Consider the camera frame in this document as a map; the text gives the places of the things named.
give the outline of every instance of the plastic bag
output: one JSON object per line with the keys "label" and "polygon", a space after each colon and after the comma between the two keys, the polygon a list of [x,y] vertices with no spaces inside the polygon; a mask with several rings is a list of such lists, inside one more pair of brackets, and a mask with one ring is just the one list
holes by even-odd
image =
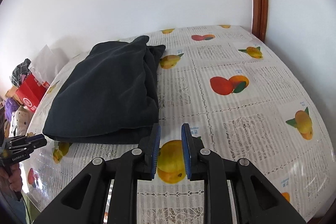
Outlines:
{"label": "plastic bag", "polygon": [[28,68],[38,82],[48,88],[64,65],[64,61],[45,45]]}

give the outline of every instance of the printed lemon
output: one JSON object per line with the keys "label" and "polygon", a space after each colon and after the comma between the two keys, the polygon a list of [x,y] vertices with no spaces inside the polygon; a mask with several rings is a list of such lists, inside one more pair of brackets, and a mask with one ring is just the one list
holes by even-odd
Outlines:
{"label": "printed lemon", "polygon": [[312,135],[312,122],[309,115],[306,112],[304,112],[303,110],[299,110],[298,112],[296,112],[295,121],[296,121],[296,128],[302,135],[303,134]]}
{"label": "printed lemon", "polygon": [[52,158],[54,159],[54,162],[56,164],[58,164],[63,158],[63,156],[65,156],[69,152],[71,144],[72,143],[65,143],[65,142],[59,142],[58,144],[55,143],[55,148],[52,152]]}
{"label": "printed lemon", "polygon": [[157,168],[167,173],[184,170],[181,140],[169,141],[161,147],[157,158]]}
{"label": "printed lemon", "polygon": [[306,139],[306,140],[311,140],[313,138],[313,131],[310,131],[309,133],[306,133],[306,134],[302,134],[301,133],[301,136]]}
{"label": "printed lemon", "polygon": [[287,192],[284,192],[284,193],[281,193],[283,195],[283,197],[288,201],[288,202],[291,202],[291,197],[289,195],[289,193]]}
{"label": "printed lemon", "polygon": [[247,47],[246,48],[247,54],[253,58],[262,58],[263,54],[260,51],[260,47]]}
{"label": "printed lemon", "polygon": [[178,61],[180,61],[182,54],[179,55],[167,55],[160,59],[160,66],[163,69],[170,69],[175,67]]}
{"label": "printed lemon", "polygon": [[169,33],[171,33],[173,30],[175,30],[175,29],[166,29],[166,30],[162,30],[161,32],[162,32],[163,34],[169,34]]}
{"label": "printed lemon", "polygon": [[52,85],[52,86],[47,90],[46,94],[51,93],[51,92],[53,91],[53,89],[56,87],[56,85],[57,85],[58,82],[59,82],[59,81],[57,81],[56,84]]}
{"label": "printed lemon", "polygon": [[175,184],[181,180],[184,179],[185,177],[185,170],[181,169],[179,171],[176,172],[172,172],[172,173],[168,173],[168,172],[164,172],[161,169],[157,169],[157,174],[159,176],[160,179],[162,179],[164,182],[166,183],[170,183],[170,184]]}

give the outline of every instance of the printed green leaf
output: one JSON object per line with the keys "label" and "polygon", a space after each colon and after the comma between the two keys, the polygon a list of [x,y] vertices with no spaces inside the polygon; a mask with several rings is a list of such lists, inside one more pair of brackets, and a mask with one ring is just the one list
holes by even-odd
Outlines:
{"label": "printed green leaf", "polygon": [[244,90],[244,88],[246,88],[246,82],[243,81],[243,82],[240,82],[236,88],[233,90],[233,93],[239,93],[239,92],[242,92]]}
{"label": "printed green leaf", "polygon": [[294,119],[291,119],[291,120],[288,120],[286,121],[287,124],[289,124],[290,126],[292,127],[295,127],[296,128],[296,121],[295,121],[295,118]]}

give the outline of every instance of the folded black blanket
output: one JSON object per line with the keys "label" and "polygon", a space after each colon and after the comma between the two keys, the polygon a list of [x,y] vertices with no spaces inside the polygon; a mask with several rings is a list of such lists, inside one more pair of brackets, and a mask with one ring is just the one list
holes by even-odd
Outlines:
{"label": "folded black blanket", "polygon": [[135,144],[159,121],[157,67],[164,45],[95,45],[56,95],[43,134],[56,141]]}

